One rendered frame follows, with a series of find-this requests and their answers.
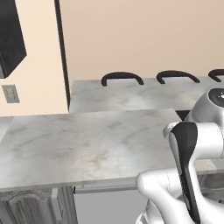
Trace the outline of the grey sink basin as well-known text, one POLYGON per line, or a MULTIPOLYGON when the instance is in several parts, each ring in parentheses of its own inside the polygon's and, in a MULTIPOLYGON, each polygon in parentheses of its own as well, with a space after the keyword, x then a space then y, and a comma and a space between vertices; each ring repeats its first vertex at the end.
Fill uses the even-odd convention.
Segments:
POLYGON ((199 173, 198 180, 205 197, 224 204, 224 173, 199 173))

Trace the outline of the grey wood cabinet door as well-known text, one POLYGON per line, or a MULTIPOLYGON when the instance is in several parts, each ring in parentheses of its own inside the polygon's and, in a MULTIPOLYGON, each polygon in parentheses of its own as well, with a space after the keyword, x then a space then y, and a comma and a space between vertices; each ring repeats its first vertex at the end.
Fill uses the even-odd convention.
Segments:
POLYGON ((0 192, 0 224, 57 224, 52 189, 0 192))

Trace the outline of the black curved chair back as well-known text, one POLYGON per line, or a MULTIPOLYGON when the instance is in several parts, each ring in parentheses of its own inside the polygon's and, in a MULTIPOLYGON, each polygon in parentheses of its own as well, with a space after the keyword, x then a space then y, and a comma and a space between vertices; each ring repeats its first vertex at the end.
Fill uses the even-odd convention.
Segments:
POLYGON ((129 72, 113 72, 113 73, 108 73, 105 74, 101 78, 101 85, 103 87, 107 86, 107 80, 119 80, 119 79, 135 79, 139 85, 143 85, 144 81, 143 79, 134 74, 134 73, 129 73, 129 72))
POLYGON ((221 82, 219 76, 224 76, 224 69, 214 69, 208 73, 208 76, 216 82, 221 82))
POLYGON ((162 71, 162 72, 159 72, 156 76, 157 81, 162 85, 165 84, 164 78, 178 78, 178 77, 187 77, 191 79, 192 81, 194 81, 195 83, 200 83, 200 80, 194 75, 187 72, 177 71, 177 70, 162 71))

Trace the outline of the grey dishwasher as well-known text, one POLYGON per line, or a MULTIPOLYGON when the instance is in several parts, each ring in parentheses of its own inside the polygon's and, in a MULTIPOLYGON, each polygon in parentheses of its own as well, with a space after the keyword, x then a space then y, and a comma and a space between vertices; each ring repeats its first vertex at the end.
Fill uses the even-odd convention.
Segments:
POLYGON ((135 224, 147 204, 136 190, 76 194, 74 201, 79 224, 135 224))

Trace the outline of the grey wall outlet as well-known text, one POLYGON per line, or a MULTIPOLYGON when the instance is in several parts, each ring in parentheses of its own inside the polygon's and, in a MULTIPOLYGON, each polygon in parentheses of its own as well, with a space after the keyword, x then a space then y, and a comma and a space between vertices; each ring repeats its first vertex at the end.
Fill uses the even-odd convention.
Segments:
POLYGON ((8 103, 20 103, 15 85, 2 85, 2 89, 8 103))

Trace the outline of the black wall cabinet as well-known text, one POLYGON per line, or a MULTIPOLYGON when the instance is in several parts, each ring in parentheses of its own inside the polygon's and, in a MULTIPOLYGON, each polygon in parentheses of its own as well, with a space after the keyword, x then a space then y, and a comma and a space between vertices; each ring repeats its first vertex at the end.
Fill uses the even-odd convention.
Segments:
POLYGON ((15 0, 0 0, 0 79, 6 79, 26 57, 15 0))

